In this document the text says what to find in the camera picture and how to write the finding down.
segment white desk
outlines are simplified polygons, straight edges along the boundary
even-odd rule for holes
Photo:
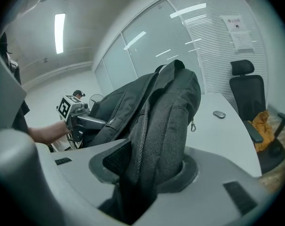
[[[221,111],[226,117],[220,119],[213,115],[214,111]],[[194,122],[197,130],[191,132],[188,126],[186,146],[221,155],[251,176],[261,176],[253,142],[239,115],[220,93],[201,96]]]

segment orange cloth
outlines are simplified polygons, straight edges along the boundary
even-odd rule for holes
[[[249,123],[251,123],[253,127],[256,128],[256,130],[264,139],[262,143],[254,144],[256,152],[264,150],[269,145],[269,143],[274,140],[272,127],[267,122],[268,117],[269,112],[265,110],[263,112],[260,112],[252,122],[249,121]]]

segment black office chair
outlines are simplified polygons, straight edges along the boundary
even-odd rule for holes
[[[254,143],[263,142],[258,131],[248,122],[253,121],[258,113],[266,110],[264,81],[260,75],[245,74],[253,73],[254,66],[249,60],[239,60],[230,63],[232,75],[239,75],[230,79],[230,88],[236,99],[238,113]],[[271,171],[285,158],[285,149],[277,136],[285,126],[285,114],[277,114],[281,123],[274,133],[275,139],[268,147],[257,153],[261,165],[262,174]]]

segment computer mouse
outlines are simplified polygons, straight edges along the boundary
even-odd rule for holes
[[[225,118],[226,114],[224,114],[223,112],[221,111],[214,111],[213,114],[217,117],[219,117],[220,119],[223,119]]]

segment black slot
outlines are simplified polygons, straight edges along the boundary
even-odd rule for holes
[[[64,164],[64,163],[67,163],[67,162],[70,162],[70,161],[71,161],[70,158],[64,157],[64,158],[55,160],[55,163],[56,163],[57,165],[61,165],[61,164]]]

